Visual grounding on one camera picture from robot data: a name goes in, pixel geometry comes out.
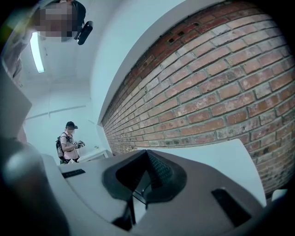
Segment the black slot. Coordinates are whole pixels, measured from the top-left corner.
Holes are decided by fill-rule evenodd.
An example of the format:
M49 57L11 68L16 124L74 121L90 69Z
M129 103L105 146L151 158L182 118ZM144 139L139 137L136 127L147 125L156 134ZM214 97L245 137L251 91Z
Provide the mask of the black slot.
M62 175L66 179L66 178L69 178L69 177L73 177L75 175L81 175L83 173L85 173L85 171L82 170L82 169L79 169L79 170L75 170L75 171L69 171L69 172L62 173Z
M248 221L251 216L224 189L212 191L213 196L235 227Z

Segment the light fixture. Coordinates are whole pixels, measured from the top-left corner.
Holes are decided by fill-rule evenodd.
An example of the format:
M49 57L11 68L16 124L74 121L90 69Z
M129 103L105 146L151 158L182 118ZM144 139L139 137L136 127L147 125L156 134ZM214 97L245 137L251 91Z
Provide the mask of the light fixture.
M36 68L38 70L38 73L44 72L44 67L41 60L40 50L39 50L39 42L38 42L38 33L34 32L32 35L32 38L30 40L31 43L31 49L33 53L33 58L35 61Z

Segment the black cap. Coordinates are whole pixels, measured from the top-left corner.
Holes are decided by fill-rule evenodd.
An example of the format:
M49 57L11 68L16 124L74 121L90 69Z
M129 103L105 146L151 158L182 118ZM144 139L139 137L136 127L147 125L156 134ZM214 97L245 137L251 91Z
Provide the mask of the black cap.
M74 122L72 122L72 121L69 121L68 123L66 123L65 126L66 126L66 127L71 126L71 127L74 127L74 129L78 129L78 126L76 126L76 125L74 124Z

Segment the white wall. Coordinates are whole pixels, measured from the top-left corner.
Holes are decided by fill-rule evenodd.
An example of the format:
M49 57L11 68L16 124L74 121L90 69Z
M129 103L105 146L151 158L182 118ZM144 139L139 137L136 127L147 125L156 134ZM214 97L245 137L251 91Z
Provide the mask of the white wall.
M100 39L90 79L94 119L101 122L124 77L171 26L221 0L124 0Z
M74 139L86 144L79 149L81 156L97 151L95 146L110 150L103 130L97 132L97 125L92 121L88 83L31 84L22 91L33 105L24 130L28 142L40 153L51 155L59 164L55 141L64 132L68 121L78 126Z

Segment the ceiling light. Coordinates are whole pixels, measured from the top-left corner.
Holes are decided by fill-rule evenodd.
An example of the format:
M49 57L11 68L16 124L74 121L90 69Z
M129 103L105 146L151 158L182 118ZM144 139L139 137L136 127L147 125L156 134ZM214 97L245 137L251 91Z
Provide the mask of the ceiling light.
M35 61L36 68L39 73L44 72L44 67L41 60L40 50L39 50L39 42L38 42L38 33L34 32L32 35L32 38L30 40L31 43L31 49L33 53L33 58Z

